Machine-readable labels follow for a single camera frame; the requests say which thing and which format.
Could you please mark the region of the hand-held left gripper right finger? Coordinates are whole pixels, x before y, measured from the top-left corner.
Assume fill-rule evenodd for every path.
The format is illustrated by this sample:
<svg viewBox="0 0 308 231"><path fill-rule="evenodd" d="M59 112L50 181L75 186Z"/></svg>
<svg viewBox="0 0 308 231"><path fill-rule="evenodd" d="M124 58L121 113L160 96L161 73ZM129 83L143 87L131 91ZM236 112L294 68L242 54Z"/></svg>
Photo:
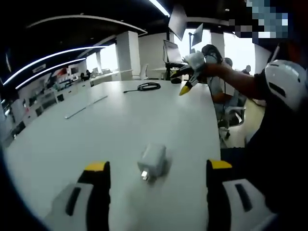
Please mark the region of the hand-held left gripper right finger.
<svg viewBox="0 0 308 231"><path fill-rule="evenodd" d="M208 231L264 231L276 219L265 196L223 160L206 162Z"/></svg>

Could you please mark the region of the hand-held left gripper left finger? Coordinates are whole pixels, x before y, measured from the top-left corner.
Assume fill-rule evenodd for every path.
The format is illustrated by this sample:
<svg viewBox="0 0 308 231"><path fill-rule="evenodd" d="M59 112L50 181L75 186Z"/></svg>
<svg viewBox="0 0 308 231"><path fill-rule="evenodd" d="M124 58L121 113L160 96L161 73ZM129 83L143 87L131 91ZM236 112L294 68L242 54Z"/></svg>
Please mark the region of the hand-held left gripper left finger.
<svg viewBox="0 0 308 231"><path fill-rule="evenodd" d="M110 162L85 167L76 183L53 200L44 222L50 231L108 231L111 202Z"/></svg>

